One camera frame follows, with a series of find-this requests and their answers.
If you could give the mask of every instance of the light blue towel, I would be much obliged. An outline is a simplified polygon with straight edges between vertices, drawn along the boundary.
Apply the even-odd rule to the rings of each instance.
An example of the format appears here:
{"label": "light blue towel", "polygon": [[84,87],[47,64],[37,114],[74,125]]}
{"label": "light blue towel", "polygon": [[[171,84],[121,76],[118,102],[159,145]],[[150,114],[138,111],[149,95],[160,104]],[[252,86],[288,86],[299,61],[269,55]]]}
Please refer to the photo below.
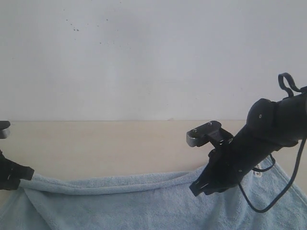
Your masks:
{"label": "light blue towel", "polygon": [[[261,163],[268,166],[267,160]],[[194,197],[192,172],[60,181],[35,175],[22,181],[0,211],[1,230],[306,230],[307,198],[294,185],[267,213],[250,209],[238,187]],[[276,164],[242,185],[263,208],[289,178]]]}

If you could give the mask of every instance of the towel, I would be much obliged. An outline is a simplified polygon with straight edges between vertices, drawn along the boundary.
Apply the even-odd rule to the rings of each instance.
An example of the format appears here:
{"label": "towel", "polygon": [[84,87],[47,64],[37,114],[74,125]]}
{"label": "towel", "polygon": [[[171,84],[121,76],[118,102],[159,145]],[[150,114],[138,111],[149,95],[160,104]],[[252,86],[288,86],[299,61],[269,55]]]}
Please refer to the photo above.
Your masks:
{"label": "towel", "polygon": [[[270,165],[268,160],[262,168]],[[191,172],[61,181],[35,174],[22,180],[0,210],[1,230],[305,230],[307,198],[294,184],[266,213],[254,212],[238,187],[195,197]],[[258,208],[267,206],[289,178],[276,164],[248,173],[242,186]]]}

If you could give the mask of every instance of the white wall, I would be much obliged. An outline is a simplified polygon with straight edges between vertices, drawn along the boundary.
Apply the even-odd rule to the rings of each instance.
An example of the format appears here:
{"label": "white wall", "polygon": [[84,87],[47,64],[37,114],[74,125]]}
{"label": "white wall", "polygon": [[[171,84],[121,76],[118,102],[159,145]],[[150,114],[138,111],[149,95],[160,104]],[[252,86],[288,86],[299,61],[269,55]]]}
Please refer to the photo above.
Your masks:
{"label": "white wall", "polygon": [[259,98],[285,97],[278,73],[307,85],[306,9],[302,0],[2,0],[0,119],[245,119]]}

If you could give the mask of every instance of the light wooden surface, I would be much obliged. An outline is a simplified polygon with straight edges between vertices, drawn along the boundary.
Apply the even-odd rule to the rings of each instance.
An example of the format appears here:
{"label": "light wooden surface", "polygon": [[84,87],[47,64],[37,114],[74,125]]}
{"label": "light wooden surface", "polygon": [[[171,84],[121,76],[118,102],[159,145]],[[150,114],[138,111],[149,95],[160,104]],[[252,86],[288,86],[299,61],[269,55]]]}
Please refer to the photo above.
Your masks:
{"label": "light wooden surface", "polygon": [[[11,135],[0,141],[0,148],[12,161],[62,180],[194,170],[208,161],[212,146],[190,148],[186,132],[203,123],[206,121],[13,122]],[[221,123],[236,134],[245,122]],[[289,175],[297,149],[274,153]],[[305,193],[306,168],[305,153],[296,179]],[[0,191],[0,205],[9,194]]]}

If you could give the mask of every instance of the towel fold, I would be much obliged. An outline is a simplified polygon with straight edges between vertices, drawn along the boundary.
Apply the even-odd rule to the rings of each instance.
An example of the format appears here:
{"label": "towel fold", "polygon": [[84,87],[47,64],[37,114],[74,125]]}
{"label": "towel fold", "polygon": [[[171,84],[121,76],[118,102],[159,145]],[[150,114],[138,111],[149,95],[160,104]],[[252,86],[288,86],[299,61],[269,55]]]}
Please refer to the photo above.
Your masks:
{"label": "towel fold", "polygon": [[[270,165],[268,160],[262,168]],[[22,180],[0,210],[1,230],[304,230],[307,198],[293,185],[268,212],[255,213],[238,187],[194,197],[191,172],[152,173],[61,181],[35,174]],[[276,164],[242,181],[258,208],[267,206],[289,178]]]}

